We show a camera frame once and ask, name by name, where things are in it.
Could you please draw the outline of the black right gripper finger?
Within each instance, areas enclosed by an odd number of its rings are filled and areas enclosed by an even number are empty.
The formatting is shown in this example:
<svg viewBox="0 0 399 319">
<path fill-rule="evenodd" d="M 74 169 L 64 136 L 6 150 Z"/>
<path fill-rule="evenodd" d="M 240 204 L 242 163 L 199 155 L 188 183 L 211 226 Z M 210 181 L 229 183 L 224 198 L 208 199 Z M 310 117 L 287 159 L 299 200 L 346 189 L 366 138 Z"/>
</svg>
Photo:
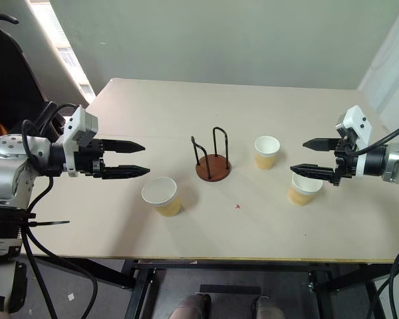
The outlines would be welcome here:
<svg viewBox="0 0 399 319">
<path fill-rule="evenodd" d="M 337 138 L 314 138 L 303 143 L 303 147 L 318 152 L 329 152 L 336 150 L 339 143 Z"/>
<path fill-rule="evenodd" d="M 309 178 L 318 179 L 323 181 L 333 181 L 334 170 L 330 167 L 321 167 L 316 164 L 302 163 L 299 165 L 293 165 L 290 170 L 297 175 Z"/>
</svg>

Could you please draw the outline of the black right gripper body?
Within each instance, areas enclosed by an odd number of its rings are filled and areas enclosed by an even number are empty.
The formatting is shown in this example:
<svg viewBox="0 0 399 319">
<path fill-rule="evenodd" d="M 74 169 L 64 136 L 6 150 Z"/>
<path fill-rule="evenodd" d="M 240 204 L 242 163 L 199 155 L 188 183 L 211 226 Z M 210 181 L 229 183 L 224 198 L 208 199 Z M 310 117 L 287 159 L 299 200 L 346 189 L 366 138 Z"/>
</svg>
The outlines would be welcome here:
<svg viewBox="0 0 399 319">
<path fill-rule="evenodd" d="M 341 138 L 334 139 L 331 143 L 331 150 L 336 158 L 336 168 L 331 183 L 339 186 L 343 177 L 351 178 L 356 175 L 357 156 L 352 153 L 356 151 L 356 140 L 358 136 L 352 128 L 340 129 Z"/>
</svg>

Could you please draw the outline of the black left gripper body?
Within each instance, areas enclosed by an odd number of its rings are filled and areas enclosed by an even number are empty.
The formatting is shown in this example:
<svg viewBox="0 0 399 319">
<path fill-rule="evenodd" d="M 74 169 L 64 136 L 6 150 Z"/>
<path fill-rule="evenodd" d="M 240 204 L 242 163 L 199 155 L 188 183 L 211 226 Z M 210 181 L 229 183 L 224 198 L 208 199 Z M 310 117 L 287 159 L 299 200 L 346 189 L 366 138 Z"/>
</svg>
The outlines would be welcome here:
<svg viewBox="0 0 399 319">
<path fill-rule="evenodd" d="M 76 171 L 85 176 L 101 178 L 105 167 L 103 155 L 102 140 L 93 139 L 87 146 L 80 146 L 74 153 Z"/>
</svg>

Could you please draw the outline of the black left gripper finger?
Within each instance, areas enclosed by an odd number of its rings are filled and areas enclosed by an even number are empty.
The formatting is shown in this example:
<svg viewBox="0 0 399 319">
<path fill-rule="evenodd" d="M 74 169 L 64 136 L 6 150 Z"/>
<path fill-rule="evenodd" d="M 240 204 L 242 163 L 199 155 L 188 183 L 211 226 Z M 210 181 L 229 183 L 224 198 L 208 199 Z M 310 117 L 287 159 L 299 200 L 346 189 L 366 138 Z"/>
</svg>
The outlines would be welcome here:
<svg viewBox="0 0 399 319">
<path fill-rule="evenodd" d="M 146 148 L 140 144 L 125 140 L 101 139 L 102 148 L 107 152 L 131 154 L 144 151 Z"/>
<path fill-rule="evenodd" d="M 150 173 L 150 169 L 137 165 L 119 165 L 117 167 L 105 167 L 101 171 L 102 179 L 130 179 Z"/>
</svg>

